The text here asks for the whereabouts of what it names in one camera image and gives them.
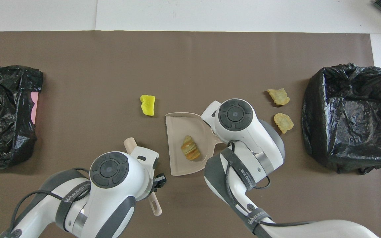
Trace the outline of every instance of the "robotic arm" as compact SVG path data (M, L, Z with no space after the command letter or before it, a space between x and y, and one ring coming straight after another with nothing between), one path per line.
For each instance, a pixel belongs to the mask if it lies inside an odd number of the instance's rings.
M52 175L0 238L36 238L52 222L79 238L118 237L135 202L166 182L163 174L153 178L157 152L136 145L132 150L130 155L100 155L91 165L90 180L75 169Z
M377 238L365 227L346 220L276 224L246 192L284 163L284 145L277 132L259 120L241 99L214 101L201 118L228 147L208 159L208 187L260 238Z

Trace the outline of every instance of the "brown mat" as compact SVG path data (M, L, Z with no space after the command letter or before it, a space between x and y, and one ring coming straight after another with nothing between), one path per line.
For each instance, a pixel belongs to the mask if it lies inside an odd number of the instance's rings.
M134 137L160 154L156 173L163 214L137 202L123 237L253 237L207 187L203 171L170 175L164 115L201 114L213 101L242 98L260 119L279 112L295 128L282 136L284 165L272 185L251 199L276 222L344 219L381 236L381 169L337 175L304 151L301 105L308 79L324 66L372 66L369 35L221 32L0 32L0 66L44 72L33 157L0 171L0 233L17 202L51 174L87 167L99 155L125 151ZM267 89L284 87L290 103L274 107ZM142 114L139 96L157 97L155 116ZM73 237L54 224L41 237Z

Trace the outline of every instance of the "black trash bag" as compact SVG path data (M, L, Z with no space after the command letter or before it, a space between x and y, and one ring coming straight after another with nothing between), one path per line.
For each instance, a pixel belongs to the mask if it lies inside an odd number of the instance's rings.
M31 92L40 92L43 74L24 66L0 67L0 169L28 160L36 141L30 118Z
M381 68L317 72L305 90L302 134L307 153L337 173L381 168Z

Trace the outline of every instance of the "bright yellow object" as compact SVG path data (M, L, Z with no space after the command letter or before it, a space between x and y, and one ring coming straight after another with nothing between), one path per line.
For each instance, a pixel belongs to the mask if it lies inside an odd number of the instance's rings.
M277 113L274 115L274 122L283 134L293 128L293 122L290 117L283 113Z
M269 89L267 92L270 94L274 103L278 106L287 104L290 101L284 88L281 89Z
M154 116L155 96L142 95L141 102L142 112L147 116Z

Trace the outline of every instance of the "yellow chip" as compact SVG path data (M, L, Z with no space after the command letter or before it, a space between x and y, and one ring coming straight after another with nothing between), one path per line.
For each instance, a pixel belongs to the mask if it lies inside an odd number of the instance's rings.
M293 122L290 117L283 113L277 113L274 115L274 122L283 134L293 128Z
M269 89L267 92L270 94L274 103L278 106L285 105L290 101L290 98L287 97L287 93L284 88L281 89Z

